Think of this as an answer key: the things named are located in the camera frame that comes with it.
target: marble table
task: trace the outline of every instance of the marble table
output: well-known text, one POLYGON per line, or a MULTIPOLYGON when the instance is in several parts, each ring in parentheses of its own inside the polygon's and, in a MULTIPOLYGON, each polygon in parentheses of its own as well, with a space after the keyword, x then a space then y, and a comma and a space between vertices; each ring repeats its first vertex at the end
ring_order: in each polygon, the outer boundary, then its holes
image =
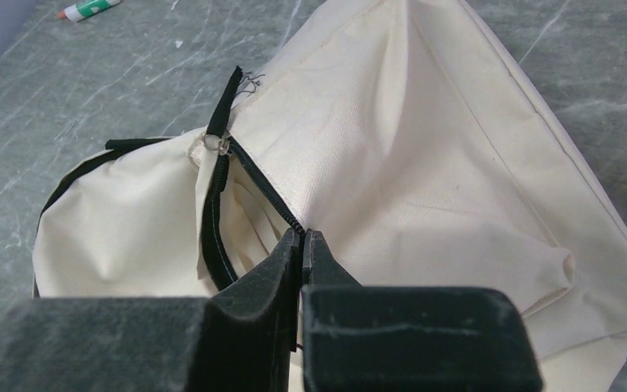
MULTIPOLYGON (((73 24, 42 0, 0 60, 0 318, 28 297, 39 211, 109 138, 205 124, 321 0, 133 0, 73 24)), ((540 90, 627 224, 627 0, 469 0, 540 90)), ((614 391, 627 391, 627 364, 614 391)))

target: marker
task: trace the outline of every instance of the marker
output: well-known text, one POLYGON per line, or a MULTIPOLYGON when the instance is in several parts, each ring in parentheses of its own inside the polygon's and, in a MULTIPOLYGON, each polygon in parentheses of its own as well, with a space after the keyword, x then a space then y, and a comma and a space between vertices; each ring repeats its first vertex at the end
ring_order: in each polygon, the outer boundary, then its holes
POLYGON ((107 8, 116 6, 121 0, 90 0, 87 2, 80 2, 79 4, 66 7, 65 10, 56 14, 58 19, 68 19, 73 22, 89 18, 96 13, 102 12, 107 8))

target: zipper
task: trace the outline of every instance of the zipper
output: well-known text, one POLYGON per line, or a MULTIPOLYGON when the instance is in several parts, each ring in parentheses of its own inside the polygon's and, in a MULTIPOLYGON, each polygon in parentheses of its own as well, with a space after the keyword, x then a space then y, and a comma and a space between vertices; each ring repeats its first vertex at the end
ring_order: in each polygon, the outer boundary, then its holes
POLYGON ((232 263, 229 261, 225 244, 220 235, 220 196, 225 190, 229 175, 229 157, 234 156, 244 168, 256 188, 265 196, 275 211, 291 226, 301 238, 305 230, 301 223, 282 200, 275 188, 270 184, 263 172, 249 157, 246 150, 227 132, 229 115, 237 89, 242 82, 242 70, 237 67, 229 78, 225 92, 222 94, 216 109, 208 123, 202 142, 206 149, 216 151, 219 156, 212 172, 211 184, 208 189, 206 202, 203 207, 201 223, 201 249, 207 271, 216 285, 222 291, 238 279, 232 263))

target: green label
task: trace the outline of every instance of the green label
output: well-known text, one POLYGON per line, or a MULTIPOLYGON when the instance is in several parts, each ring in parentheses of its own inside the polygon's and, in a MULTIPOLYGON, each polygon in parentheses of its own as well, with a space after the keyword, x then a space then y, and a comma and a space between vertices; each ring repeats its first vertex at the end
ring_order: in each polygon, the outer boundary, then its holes
POLYGON ((80 15, 89 18, 97 12, 104 11, 117 3, 118 2, 110 0, 91 0, 89 2, 81 2, 80 4, 76 4, 76 8, 78 9, 78 12, 80 12, 80 15))

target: cream fabric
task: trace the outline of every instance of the cream fabric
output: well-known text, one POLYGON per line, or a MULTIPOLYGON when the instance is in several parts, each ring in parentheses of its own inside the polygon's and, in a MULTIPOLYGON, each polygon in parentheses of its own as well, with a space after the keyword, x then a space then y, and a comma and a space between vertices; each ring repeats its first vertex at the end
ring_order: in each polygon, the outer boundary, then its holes
MULTIPOLYGON (((464 2, 329 0, 262 73, 230 132, 355 278, 499 289, 548 391, 609 388, 627 356, 627 229, 464 2)), ((42 296, 215 292, 198 246, 216 158, 201 132, 106 163, 42 215, 42 296)), ((243 274, 287 225, 236 163, 222 207, 243 274)))

